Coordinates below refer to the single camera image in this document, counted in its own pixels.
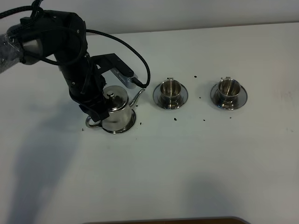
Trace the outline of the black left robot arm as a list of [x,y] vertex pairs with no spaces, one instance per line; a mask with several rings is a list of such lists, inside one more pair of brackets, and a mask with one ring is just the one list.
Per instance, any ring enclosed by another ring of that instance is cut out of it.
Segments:
[[1,18],[18,12],[32,11],[20,23],[0,36],[0,71],[22,63],[38,61],[56,65],[68,85],[72,100],[94,122],[108,118],[103,89],[104,77],[89,56],[85,22],[76,14],[43,11],[40,7],[25,6],[7,10]]

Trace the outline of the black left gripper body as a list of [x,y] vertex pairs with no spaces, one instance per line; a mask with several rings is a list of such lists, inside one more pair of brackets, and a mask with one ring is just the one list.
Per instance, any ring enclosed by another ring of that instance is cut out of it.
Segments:
[[93,74],[87,85],[83,99],[79,100],[80,109],[88,114],[94,122],[109,117],[103,88],[106,81],[102,75]]

